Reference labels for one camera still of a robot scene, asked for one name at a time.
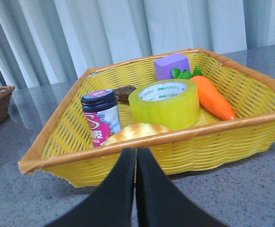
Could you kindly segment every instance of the basket rim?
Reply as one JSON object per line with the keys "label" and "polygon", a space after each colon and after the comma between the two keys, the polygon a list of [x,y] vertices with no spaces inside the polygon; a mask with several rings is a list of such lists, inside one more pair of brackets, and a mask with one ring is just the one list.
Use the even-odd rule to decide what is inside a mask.
{"label": "basket rim", "polygon": [[87,150],[81,150],[69,154],[58,155],[54,157],[40,159],[43,149],[55,127],[58,125],[58,121],[66,108],[71,103],[72,99],[76,95],[77,90],[80,88],[81,84],[93,73],[98,73],[106,71],[118,66],[127,65],[143,60],[156,59],[168,56],[173,53],[204,53],[212,58],[215,58],[220,62],[220,66],[230,67],[235,69],[257,81],[267,85],[275,91],[275,79],[271,78],[259,71],[250,69],[240,63],[225,57],[221,54],[208,51],[202,48],[185,49],[176,52],[164,53],[159,55],[152,55],[148,57],[133,59],[129,61],[120,62],[117,64],[100,67],[100,68],[88,68],[86,72],[75,82],[72,88],[69,90],[68,94],[58,105],[52,116],[49,118],[48,122],[45,124],[43,129],[38,134],[36,140],[27,151],[27,153],[18,161],[18,167],[22,174],[32,174],[36,169],[42,169],[51,166],[57,166],[60,164],[80,161],[84,159],[91,159],[95,157],[102,157],[111,154],[120,153],[120,151],[125,147],[149,147],[156,146],[166,143],[179,142],[183,140],[188,140],[197,136],[207,135],[216,132],[222,132],[225,130],[233,130],[237,128],[244,128],[253,125],[268,123],[275,121],[275,112],[263,113],[254,116],[238,118],[229,121],[215,122],[211,124],[206,124],[202,126],[193,126],[183,130],[166,132],[158,135],[147,136],[142,138],[137,138],[133,140],[123,141],[119,143],[114,143],[105,147],[90,148]]}

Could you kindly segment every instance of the chocolate piece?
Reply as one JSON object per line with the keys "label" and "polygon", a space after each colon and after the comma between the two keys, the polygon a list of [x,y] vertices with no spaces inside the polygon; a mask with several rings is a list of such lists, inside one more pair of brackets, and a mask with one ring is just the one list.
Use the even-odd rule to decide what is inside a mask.
{"label": "chocolate piece", "polygon": [[119,87],[114,89],[117,100],[119,102],[129,102],[129,95],[136,89],[133,85],[126,85],[123,87]]}

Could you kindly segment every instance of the granite table surface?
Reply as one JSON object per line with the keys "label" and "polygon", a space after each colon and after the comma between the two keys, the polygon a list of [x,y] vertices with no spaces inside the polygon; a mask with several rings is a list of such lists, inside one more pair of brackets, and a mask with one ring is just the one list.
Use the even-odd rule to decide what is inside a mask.
{"label": "granite table surface", "polygon": [[[275,78],[275,45],[224,54]],[[0,124],[0,226],[41,227],[79,204],[95,186],[74,188],[50,173],[22,175],[17,162],[75,81],[15,90]],[[275,143],[218,168],[169,176],[210,215],[232,227],[275,226]],[[133,207],[132,226],[138,226]]]}

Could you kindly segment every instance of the curtain fold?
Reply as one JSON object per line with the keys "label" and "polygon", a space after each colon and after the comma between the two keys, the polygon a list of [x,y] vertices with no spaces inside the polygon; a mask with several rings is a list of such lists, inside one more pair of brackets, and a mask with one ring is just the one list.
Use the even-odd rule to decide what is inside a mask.
{"label": "curtain fold", "polygon": [[275,0],[0,0],[0,86],[17,89],[186,48],[274,44]]}

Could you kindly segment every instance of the bread roll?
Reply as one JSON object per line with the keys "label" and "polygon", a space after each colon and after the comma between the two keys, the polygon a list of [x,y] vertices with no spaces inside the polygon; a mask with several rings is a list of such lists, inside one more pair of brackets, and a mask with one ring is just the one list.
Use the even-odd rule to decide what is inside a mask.
{"label": "bread roll", "polygon": [[166,126],[162,125],[153,125],[148,123],[134,123],[130,124],[127,127],[123,128],[118,133],[109,137],[103,146],[107,146],[111,143],[121,142],[125,140],[132,140],[135,138],[151,136],[163,132],[171,131]]}

